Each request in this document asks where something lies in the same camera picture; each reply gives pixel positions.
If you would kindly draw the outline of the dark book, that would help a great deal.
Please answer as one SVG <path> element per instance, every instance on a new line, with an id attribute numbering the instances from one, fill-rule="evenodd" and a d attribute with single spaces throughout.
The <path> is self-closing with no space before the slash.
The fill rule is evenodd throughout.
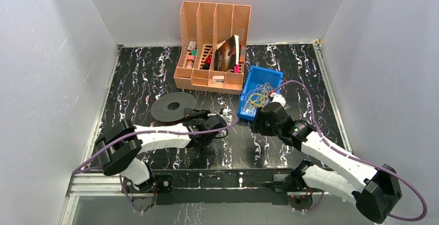
<path id="1" fill-rule="evenodd" d="M 234 71 L 236 65 L 239 64 L 239 57 L 239 36 L 232 35 L 216 50 L 213 70 L 223 72 Z"/>

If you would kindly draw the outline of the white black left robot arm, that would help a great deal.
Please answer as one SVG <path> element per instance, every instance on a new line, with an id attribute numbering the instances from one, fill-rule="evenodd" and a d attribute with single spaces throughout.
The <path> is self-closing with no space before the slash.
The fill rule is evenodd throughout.
<path id="1" fill-rule="evenodd" d="M 152 169 L 138 159 L 148 151 L 166 148 L 194 148 L 209 145 L 225 130 L 220 114 L 208 110 L 188 110 L 181 123 L 172 126 L 144 127 L 123 120 L 95 141 L 95 154 L 105 176 L 121 175 L 140 192 L 156 184 Z"/>

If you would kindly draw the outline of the pink sticker roll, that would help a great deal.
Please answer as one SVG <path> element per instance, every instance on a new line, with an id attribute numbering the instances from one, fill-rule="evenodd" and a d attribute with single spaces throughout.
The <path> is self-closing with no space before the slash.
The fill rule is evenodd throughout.
<path id="1" fill-rule="evenodd" d="M 187 56 L 187 60 L 186 60 L 186 63 L 185 63 L 185 68 L 190 68 L 190 69 L 192 69 L 193 68 L 193 66 L 194 66 L 194 63 L 195 63 L 195 57 L 193 56 L 193 55 L 188 55 Z"/>

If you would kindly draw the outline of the grey filament spool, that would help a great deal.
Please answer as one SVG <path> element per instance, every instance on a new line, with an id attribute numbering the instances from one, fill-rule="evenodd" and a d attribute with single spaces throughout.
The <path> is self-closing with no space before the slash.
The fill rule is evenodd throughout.
<path id="1" fill-rule="evenodd" d="M 152 117 L 159 122 L 176 122 L 184 118 L 185 109 L 194 109 L 197 101 L 194 96 L 185 92 L 166 94 L 151 106 Z"/>

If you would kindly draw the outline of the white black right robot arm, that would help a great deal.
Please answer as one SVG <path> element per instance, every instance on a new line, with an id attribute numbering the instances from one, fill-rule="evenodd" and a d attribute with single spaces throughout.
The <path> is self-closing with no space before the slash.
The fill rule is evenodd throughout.
<path id="1" fill-rule="evenodd" d="M 402 198 L 394 168 L 380 170 L 359 162 L 358 158 L 338 147 L 304 120 L 293 120 L 284 107 L 272 102 L 258 108 L 250 125 L 253 133 L 278 137 L 284 144 L 308 154 L 327 165 L 325 170 L 303 160 L 289 174 L 275 174 L 263 186 L 276 192 L 320 189 L 352 203 L 374 223 L 383 223 Z"/>

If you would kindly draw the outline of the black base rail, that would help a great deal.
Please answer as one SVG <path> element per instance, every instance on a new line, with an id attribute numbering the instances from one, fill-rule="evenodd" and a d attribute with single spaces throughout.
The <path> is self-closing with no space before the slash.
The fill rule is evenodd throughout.
<path id="1" fill-rule="evenodd" d="M 159 170 L 154 171 L 157 205 L 183 203 L 271 203 L 307 209 L 321 190 L 274 186 L 289 169 Z"/>

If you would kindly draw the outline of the white pink stapler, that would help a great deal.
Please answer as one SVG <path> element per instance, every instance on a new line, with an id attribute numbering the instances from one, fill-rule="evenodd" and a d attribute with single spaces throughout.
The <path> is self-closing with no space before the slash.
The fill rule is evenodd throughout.
<path id="1" fill-rule="evenodd" d="M 213 84 L 224 84 L 225 83 L 225 76 L 223 75 L 215 75 L 211 79 L 211 83 Z"/>

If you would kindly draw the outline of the blue plastic bin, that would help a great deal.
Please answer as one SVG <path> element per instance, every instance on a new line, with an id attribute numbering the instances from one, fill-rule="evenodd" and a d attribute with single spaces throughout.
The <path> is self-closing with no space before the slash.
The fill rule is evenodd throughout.
<path id="1" fill-rule="evenodd" d="M 257 108 L 270 101 L 270 93 L 282 84 L 283 78 L 281 71 L 252 66 L 240 95 L 238 117 L 253 121 Z"/>

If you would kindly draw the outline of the pink desk organizer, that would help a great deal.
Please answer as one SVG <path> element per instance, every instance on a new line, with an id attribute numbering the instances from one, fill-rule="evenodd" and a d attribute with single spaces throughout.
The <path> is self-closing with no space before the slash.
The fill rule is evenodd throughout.
<path id="1" fill-rule="evenodd" d="M 243 89 L 246 42 L 250 28 L 250 5 L 184 1 L 180 8 L 182 49 L 174 81 L 179 89 L 239 95 Z M 232 35 L 239 36 L 240 73 L 214 71 L 216 50 Z M 188 55 L 193 55 L 192 69 L 185 68 Z M 201 69 L 207 57 L 211 57 L 209 70 Z M 224 84 L 213 84 L 215 75 L 225 76 Z"/>

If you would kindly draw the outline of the red black bottle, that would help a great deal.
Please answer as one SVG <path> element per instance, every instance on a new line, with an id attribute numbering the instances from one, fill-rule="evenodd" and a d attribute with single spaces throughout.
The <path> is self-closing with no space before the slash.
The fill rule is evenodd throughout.
<path id="1" fill-rule="evenodd" d="M 202 64 L 201 69 L 209 70 L 211 65 L 212 58 L 209 56 L 205 59 L 205 62 Z"/>

